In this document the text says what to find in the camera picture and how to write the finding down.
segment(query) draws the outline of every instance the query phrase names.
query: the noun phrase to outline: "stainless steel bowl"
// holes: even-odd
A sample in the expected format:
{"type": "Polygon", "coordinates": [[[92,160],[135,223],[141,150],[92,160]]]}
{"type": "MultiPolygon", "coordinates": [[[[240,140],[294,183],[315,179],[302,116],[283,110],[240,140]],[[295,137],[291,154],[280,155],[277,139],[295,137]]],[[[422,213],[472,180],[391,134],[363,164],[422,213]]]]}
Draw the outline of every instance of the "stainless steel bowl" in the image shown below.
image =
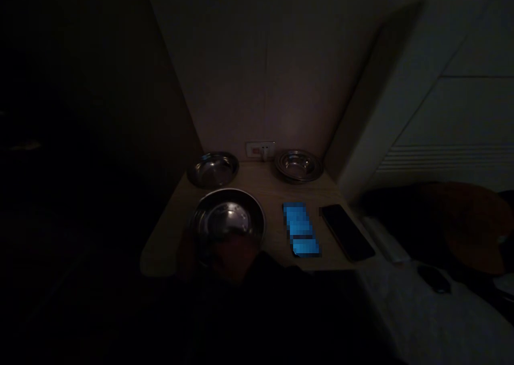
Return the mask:
{"type": "Polygon", "coordinates": [[[237,158],[229,153],[208,153],[187,169],[187,178],[196,187],[217,188],[224,186],[239,170],[237,158]]]}
{"type": "Polygon", "coordinates": [[[323,165],[314,155],[302,150],[289,150],[275,158],[277,170],[290,183],[316,180],[323,174],[323,165]]]}
{"type": "Polygon", "coordinates": [[[266,217],[253,196],[236,188],[222,188],[204,196],[191,218],[190,230],[196,235],[200,261],[212,258],[210,245],[228,235],[247,235],[262,243],[266,217]]]}

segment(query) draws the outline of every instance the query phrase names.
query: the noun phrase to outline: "cabinet door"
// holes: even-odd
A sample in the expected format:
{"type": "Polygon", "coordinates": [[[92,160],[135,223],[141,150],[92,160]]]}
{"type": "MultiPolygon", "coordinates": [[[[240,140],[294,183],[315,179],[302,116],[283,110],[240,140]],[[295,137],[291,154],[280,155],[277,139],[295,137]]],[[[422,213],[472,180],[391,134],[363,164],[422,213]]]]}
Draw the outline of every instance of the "cabinet door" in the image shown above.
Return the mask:
{"type": "Polygon", "coordinates": [[[491,1],[443,74],[514,76],[514,0],[491,1]]]}
{"type": "Polygon", "coordinates": [[[441,78],[367,189],[456,180],[514,188],[514,79],[441,78]]]}

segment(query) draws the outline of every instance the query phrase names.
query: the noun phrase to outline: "phone screen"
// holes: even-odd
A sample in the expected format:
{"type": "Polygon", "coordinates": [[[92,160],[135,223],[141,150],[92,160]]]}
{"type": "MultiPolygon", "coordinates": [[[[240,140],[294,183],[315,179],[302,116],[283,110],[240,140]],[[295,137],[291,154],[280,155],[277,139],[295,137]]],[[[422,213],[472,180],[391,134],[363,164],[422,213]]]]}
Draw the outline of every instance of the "phone screen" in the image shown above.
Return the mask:
{"type": "Polygon", "coordinates": [[[314,235],[305,204],[302,202],[286,202],[282,207],[293,256],[320,257],[320,244],[314,235]]]}
{"type": "Polygon", "coordinates": [[[322,207],[321,215],[351,261],[362,261],[375,255],[373,247],[341,205],[322,207]]]}

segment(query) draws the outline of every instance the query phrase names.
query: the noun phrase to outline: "wall socket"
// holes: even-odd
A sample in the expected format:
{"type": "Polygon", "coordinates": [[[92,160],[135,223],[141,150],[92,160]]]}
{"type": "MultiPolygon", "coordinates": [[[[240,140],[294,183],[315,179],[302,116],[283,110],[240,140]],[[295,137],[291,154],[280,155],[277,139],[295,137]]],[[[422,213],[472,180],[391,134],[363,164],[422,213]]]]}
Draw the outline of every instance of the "wall socket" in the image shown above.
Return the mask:
{"type": "Polygon", "coordinates": [[[262,158],[265,149],[268,150],[268,159],[275,157],[275,142],[246,142],[247,157],[262,158]]]}

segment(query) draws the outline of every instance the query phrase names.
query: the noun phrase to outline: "white cabinet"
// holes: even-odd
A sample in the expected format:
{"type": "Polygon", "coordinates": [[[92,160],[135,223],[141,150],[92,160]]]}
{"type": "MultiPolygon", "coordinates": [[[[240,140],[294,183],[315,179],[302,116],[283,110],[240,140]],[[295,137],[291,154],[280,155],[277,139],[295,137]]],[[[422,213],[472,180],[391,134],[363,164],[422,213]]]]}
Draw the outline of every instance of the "white cabinet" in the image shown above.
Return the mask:
{"type": "Polygon", "coordinates": [[[514,0],[491,0],[443,75],[514,77],[514,0]]]}
{"type": "Polygon", "coordinates": [[[345,198],[436,180],[514,189],[514,0],[427,0],[411,28],[398,20],[325,157],[345,198]]]}

